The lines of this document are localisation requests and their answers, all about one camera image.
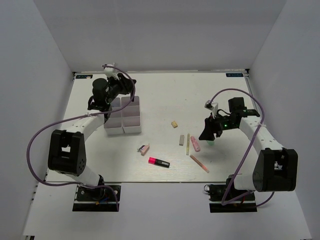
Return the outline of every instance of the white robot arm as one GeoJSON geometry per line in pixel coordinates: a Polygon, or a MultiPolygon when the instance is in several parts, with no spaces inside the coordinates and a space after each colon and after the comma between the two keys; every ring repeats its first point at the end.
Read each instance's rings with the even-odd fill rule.
{"type": "MultiPolygon", "coordinates": [[[[240,129],[251,141],[260,125],[260,115],[255,109],[245,107],[243,97],[234,97],[228,101],[229,111],[220,115],[218,103],[207,101],[205,108],[211,114],[205,119],[205,127],[199,140],[213,141],[223,131],[240,129]]],[[[252,174],[239,174],[234,179],[233,189],[277,192],[293,191],[296,187],[298,154],[294,149],[286,149],[270,134],[265,125],[259,129],[253,147],[258,159],[252,174]]]]}
{"type": "MultiPolygon", "coordinates": [[[[136,83],[136,80],[132,82],[121,73],[116,75],[114,71],[106,70],[105,74],[107,79],[98,78],[92,83],[93,96],[88,101],[88,117],[81,118],[65,130],[54,130],[49,147],[50,170],[65,174],[91,187],[104,185],[104,179],[87,166],[85,141],[109,119],[112,111],[111,102],[119,94],[131,94],[133,99],[133,83],[136,83]]],[[[88,190],[97,198],[102,188],[88,188],[88,190]]]]}

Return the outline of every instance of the yellow pencil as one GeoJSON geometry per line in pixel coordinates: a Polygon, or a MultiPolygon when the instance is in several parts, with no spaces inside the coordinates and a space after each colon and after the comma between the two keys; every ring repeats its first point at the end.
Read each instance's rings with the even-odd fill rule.
{"type": "Polygon", "coordinates": [[[189,155],[190,133],[186,136],[186,154],[189,155]]]}

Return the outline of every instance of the wooden stick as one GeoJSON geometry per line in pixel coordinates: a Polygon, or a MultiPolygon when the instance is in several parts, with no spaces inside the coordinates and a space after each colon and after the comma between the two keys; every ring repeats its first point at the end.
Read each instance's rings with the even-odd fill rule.
{"type": "Polygon", "coordinates": [[[186,136],[186,155],[189,155],[190,133],[186,136]]]}
{"type": "Polygon", "coordinates": [[[196,159],[193,155],[190,155],[190,158],[192,158],[200,167],[202,167],[203,170],[205,170],[207,173],[209,173],[209,169],[206,168],[206,166],[203,165],[201,162],[199,162],[199,160],[196,159]]]}

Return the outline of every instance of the white backdrop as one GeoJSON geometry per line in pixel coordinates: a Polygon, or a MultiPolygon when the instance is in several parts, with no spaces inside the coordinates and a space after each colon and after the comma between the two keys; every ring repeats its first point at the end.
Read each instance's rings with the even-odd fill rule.
{"type": "Polygon", "coordinates": [[[285,0],[34,0],[72,71],[250,68],[285,0]]]}
{"type": "Polygon", "coordinates": [[[320,1],[289,0],[250,71],[272,135],[299,155],[296,194],[320,239],[320,1]]]}
{"type": "MultiPolygon", "coordinates": [[[[72,72],[32,0],[1,0],[0,32],[0,239],[20,240],[36,186],[27,145],[37,130],[63,118],[72,72]]],[[[31,149],[42,178],[51,132],[31,149]]]]}

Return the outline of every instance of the white table surface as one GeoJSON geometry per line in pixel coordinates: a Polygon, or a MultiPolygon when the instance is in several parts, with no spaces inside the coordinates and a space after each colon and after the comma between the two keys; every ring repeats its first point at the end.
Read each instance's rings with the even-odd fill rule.
{"type": "MultiPolygon", "coordinates": [[[[248,91],[243,77],[226,77],[225,73],[131,73],[137,80],[136,95],[140,97],[140,134],[107,136],[99,127],[85,142],[87,165],[102,175],[106,182],[224,182],[237,168],[249,140],[239,129],[224,131],[216,138],[214,146],[198,141],[201,151],[193,154],[209,170],[206,173],[186,155],[187,134],[198,139],[204,129],[204,120],[210,111],[205,102],[219,90],[238,88],[248,91]],[[176,121],[177,128],[171,126],[176,121]],[[179,146],[180,135],[185,135],[184,146],[179,146]],[[150,144],[145,156],[137,152],[141,145],[150,144]],[[170,168],[148,164],[149,157],[170,162],[170,168]]],[[[106,78],[94,74],[92,79],[75,79],[65,118],[87,112],[88,99],[92,95],[92,82],[106,78]]],[[[229,111],[228,100],[244,97],[245,105],[253,108],[251,99],[243,93],[227,91],[215,102],[219,108],[229,111]]],[[[72,122],[64,123],[67,128],[72,122]]],[[[252,173],[257,160],[252,149],[241,173],[252,173]]],[[[47,181],[70,181],[71,179],[49,171],[47,181]]]]}
{"type": "MultiPolygon", "coordinates": [[[[119,212],[72,212],[76,186],[40,184],[25,225],[34,240],[301,240],[310,233],[295,192],[258,212],[210,213],[205,183],[122,183],[119,212]]],[[[255,193],[261,203],[269,192],[255,193]]]]}
{"type": "MultiPolygon", "coordinates": [[[[209,169],[207,174],[189,156],[180,134],[198,137],[210,112],[206,100],[224,88],[247,90],[243,78],[224,73],[142,73],[136,92],[141,100],[142,133],[109,137],[100,127],[86,141],[87,164],[107,182],[122,182],[119,212],[72,212],[76,186],[37,187],[26,221],[24,235],[35,240],[301,240],[311,238],[295,192],[277,192],[258,212],[210,213],[203,186],[224,182],[233,173],[248,146],[239,130],[223,132],[214,146],[200,142],[194,154],[209,169]],[[173,129],[171,121],[177,121],[173,129]],[[150,143],[147,156],[136,148],[150,143]],[[169,169],[148,164],[149,156],[171,162],[169,169]],[[136,183],[136,182],[203,183],[136,183]]],[[[93,79],[76,79],[66,118],[85,113],[93,79]]],[[[228,99],[241,96],[226,92],[217,98],[228,110],[228,99]]],[[[252,102],[245,97],[246,105],[252,102]]],[[[257,154],[248,156],[242,172],[251,173],[257,154]]],[[[47,181],[70,181],[50,171],[47,181]]],[[[263,202],[269,192],[255,193],[263,202]]]]}

